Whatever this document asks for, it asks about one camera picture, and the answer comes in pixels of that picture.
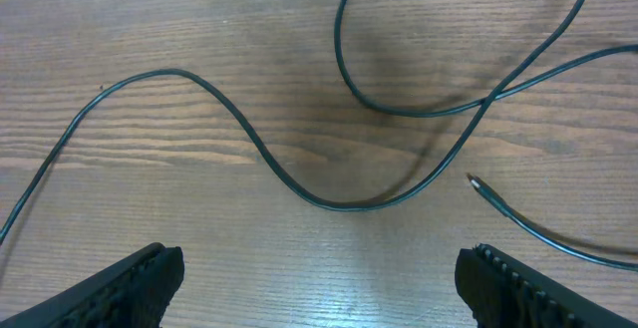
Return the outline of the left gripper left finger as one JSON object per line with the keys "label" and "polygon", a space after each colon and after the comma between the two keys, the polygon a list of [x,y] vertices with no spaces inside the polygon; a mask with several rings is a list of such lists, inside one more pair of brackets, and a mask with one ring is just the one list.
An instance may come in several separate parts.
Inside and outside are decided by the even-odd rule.
{"label": "left gripper left finger", "polygon": [[182,250],[152,243],[1,325],[158,327],[183,278]]}

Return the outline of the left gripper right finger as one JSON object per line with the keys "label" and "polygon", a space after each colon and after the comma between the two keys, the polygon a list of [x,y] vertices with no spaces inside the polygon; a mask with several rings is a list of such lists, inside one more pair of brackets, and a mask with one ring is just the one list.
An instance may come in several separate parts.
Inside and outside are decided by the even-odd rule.
{"label": "left gripper right finger", "polygon": [[478,328],[637,328],[488,244],[459,252],[455,285]]}

